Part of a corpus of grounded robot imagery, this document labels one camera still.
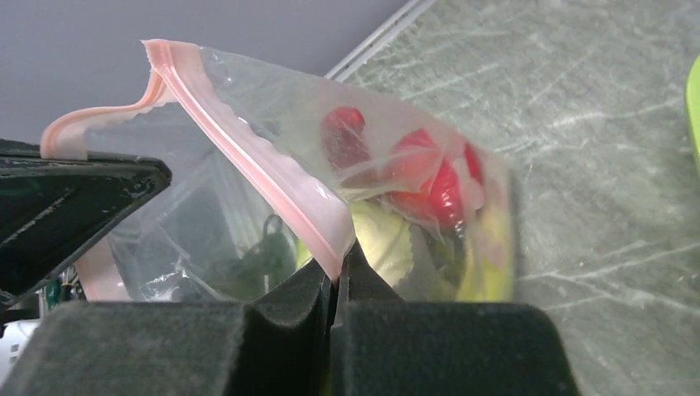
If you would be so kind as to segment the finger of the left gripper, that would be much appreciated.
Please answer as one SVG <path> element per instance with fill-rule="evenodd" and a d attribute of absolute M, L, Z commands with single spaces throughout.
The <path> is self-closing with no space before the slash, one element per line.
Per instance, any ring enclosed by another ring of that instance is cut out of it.
<path fill-rule="evenodd" d="M 41 289 L 171 183 L 157 158 L 90 153 L 44 159 L 1 142 L 1 304 Z"/>

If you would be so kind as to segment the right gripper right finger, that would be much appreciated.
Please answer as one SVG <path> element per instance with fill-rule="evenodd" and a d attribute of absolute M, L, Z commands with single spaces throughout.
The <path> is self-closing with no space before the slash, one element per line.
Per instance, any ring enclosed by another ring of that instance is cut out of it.
<path fill-rule="evenodd" d="M 334 395 L 576 395 L 554 323 L 514 303 L 407 302 L 344 258 L 331 328 Z"/>

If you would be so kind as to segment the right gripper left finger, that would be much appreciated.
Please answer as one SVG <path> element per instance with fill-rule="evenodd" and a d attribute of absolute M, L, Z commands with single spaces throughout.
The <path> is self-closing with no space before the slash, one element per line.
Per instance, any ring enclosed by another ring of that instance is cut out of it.
<path fill-rule="evenodd" d="M 240 302 L 61 304 L 4 395 L 314 395 L 332 284 L 309 264 Z"/>

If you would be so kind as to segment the red toy tomato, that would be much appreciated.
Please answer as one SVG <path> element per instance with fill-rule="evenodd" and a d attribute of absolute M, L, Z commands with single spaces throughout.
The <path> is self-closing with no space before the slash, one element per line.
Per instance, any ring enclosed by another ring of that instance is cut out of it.
<path fill-rule="evenodd" d="M 471 219 L 485 203 L 480 150 L 465 138 L 436 142 L 425 129 L 402 138 L 391 150 L 385 175 L 397 189 L 386 201 L 404 217 L 440 229 Z"/>

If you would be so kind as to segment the clear zip top bag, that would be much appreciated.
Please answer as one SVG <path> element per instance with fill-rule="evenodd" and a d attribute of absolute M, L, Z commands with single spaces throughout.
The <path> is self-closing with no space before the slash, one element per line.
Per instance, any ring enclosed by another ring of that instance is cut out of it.
<path fill-rule="evenodd" d="M 40 143 L 45 158 L 123 153 L 160 159 L 172 173 L 169 187 L 78 260 L 89 299 L 250 301 L 312 263 L 337 280 L 360 245 L 349 204 L 367 201 L 409 222 L 414 264 L 391 289 L 406 300 L 457 301 L 479 212 L 499 205 L 512 218 L 507 163 L 416 106 L 192 43 L 144 48 L 150 76 L 135 104 L 63 115 Z M 339 106 L 364 116 L 370 157 L 334 171 L 320 125 Z M 480 150 L 485 203 L 459 227 L 422 224 L 386 201 L 397 189 L 384 173 L 391 150 L 419 129 Z"/>

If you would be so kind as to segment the green toy cabbage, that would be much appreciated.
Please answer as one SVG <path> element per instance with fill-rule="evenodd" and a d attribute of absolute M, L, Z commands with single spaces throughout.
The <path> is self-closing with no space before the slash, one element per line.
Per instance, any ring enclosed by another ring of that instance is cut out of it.
<path fill-rule="evenodd" d="M 349 204 L 355 233 L 370 267 L 396 287 L 413 267 L 409 222 L 367 201 Z"/>

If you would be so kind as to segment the green toy celery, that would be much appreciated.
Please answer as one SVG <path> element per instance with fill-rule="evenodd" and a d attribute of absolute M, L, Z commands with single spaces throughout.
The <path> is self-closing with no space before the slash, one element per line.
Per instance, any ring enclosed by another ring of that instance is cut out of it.
<path fill-rule="evenodd" d="M 515 240 L 508 209 L 488 204 L 479 212 L 475 238 L 466 245 L 466 272 L 459 302 L 505 302 L 513 298 Z"/>

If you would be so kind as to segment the red toy chili pepper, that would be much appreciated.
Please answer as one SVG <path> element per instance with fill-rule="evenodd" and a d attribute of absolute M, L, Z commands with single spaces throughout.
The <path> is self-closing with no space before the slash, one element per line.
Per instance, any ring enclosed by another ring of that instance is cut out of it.
<path fill-rule="evenodd" d="M 363 136 L 365 124 L 362 113 L 352 106 L 336 107 L 323 118 L 320 137 L 334 171 L 364 163 L 370 157 Z"/>

